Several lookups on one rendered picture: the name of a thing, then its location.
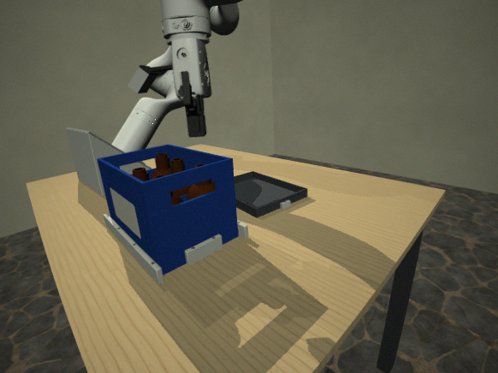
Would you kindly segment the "brown bottle with red base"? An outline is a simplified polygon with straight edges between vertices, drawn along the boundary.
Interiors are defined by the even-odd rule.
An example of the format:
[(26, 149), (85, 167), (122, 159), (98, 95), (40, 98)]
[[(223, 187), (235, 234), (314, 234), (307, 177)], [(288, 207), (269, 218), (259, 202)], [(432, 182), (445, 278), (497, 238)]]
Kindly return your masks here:
[[(185, 165), (184, 165), (182, 158), (172, 159), (170, 166), (171, 166), (172, 174), (185, 170)], [(180, 197), (180, 196), (186, 195), (189, 188), (190, 188), (190, 186), (187, 186), (185, 188), (173, 191), (173, 193)]]

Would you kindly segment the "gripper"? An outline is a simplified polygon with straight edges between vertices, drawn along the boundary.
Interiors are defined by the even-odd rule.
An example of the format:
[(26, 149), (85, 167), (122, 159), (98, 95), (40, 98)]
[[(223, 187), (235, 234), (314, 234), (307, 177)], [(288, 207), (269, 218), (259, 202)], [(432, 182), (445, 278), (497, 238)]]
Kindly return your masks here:
[(175, 93), (184, 101), (189, 137), (206, 135), (204, 98), (211, 96), (211, 86), (205, 44), (209, 42), (209, 38), (202, 36), (182, 36), (167, 40), (167, 44), (172, 46)]

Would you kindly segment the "dark blue crate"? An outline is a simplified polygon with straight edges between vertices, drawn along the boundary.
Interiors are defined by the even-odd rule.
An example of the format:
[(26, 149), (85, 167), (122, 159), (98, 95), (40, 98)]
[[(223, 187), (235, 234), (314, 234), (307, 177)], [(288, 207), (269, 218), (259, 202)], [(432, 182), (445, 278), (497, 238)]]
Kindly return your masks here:
[[(167, 153), (185, 170), (142, 181), (119, 166)], [(106, 161), (106, 162), (105, 162)], [(218, 162), (219, 161), (219, 162)], [(113, 164), (113, 165), (112, 165)], [(195, 165), (206, 164), (197, 168)], [(218, 234), (222, 244), (239, 237), (233, 158), (175, 145), (160, 145), (98, 158), (110, 217), (160, 266), (163, 274), (186, 264), (185, 250)], [(215, 191), (172, 206), (170, 192), (210, 180)]]

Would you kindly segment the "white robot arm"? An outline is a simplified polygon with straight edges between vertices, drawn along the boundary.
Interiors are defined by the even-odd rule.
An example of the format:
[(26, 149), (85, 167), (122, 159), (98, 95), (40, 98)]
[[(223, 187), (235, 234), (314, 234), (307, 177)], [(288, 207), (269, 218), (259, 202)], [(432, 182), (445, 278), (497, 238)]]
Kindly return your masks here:
[[(229, 35), (238, 25), (237, 3), (241, 1), (160, 0), (163, 37), (209, 38), (211, 31)], [(127, 86), (136, 93), (146, 93), (151, 88), (165, 99), (141, 98), (135, 105), (112, 143), (125, 153), (145, 149), (163, 118), (170, 111), (184, 107), (183, 99), (177, 98), (175, 93), (171, 45), (160, 58), (146, 66), (139, 65)]]

